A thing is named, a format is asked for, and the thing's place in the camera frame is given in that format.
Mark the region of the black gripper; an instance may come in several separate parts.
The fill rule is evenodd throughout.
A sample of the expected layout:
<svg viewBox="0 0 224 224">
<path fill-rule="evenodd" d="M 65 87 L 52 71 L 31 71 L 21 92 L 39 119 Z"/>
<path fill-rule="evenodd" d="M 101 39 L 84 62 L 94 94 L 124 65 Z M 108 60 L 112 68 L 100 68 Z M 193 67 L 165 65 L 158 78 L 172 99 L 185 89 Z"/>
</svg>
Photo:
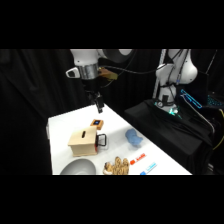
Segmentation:
<svg viewBox="0 0 224 224">
<path fill-rule="evenodd" d="M 98 78 L 83 81 L 84 90 L 92 103 L 96 104 L 98 113 L 104 108 L 104 100 L 100 93 L 100 81 Z"/>
</svg>

